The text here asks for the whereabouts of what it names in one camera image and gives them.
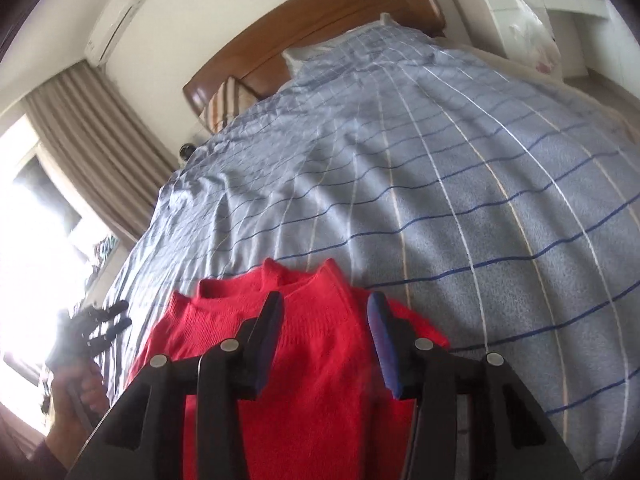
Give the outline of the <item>person's left hand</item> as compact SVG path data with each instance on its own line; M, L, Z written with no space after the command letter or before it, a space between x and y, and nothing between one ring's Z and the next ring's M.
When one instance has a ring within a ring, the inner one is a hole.
M51 428L44 440L65 469L73 466L90 434L76 413L70 389L74 389L84 408L97 415L104 416L110 407L103 376L95 362L63 366L53 374L51 394L54 413Z

